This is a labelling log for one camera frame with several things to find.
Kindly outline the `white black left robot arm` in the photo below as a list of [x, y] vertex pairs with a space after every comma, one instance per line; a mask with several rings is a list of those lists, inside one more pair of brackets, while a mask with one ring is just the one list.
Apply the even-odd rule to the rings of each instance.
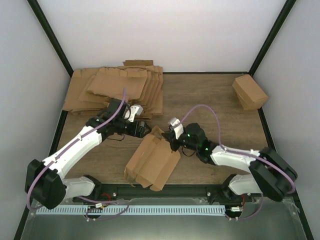
[[114, 134], [143, 138], [151, 132], [145, 121], [135, 118], [143, 107], [114, 99], [108, 107], [91, 117], [81, 131], [56, 153], [42, 161], [32, 160], [27, 166], [25, 192], [27, 207], [31, 199], [51, 210], [63, 200], [87, 198], [97, 202], [102, 196], [102, 183], [90, 175], [66, 178], [72, 167], [90, 150]]

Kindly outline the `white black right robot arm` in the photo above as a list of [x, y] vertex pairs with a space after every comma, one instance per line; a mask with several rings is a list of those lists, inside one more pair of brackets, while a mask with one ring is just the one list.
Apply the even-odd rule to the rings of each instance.
[[198, 123], [186, 127], [171, 123], [169, 130], [161, 135], [174, 152], [179, 148], [189, 149], [205, 164], [245, 171], [245, 175], [232, 174], [224, 181], [222, 195], [229, 202], [244, 194], [261, 194], [280, 202], [286, 194], [295, 191], [297, 172], [272, 148], [241, 150], [222, 147], [209, 140]]

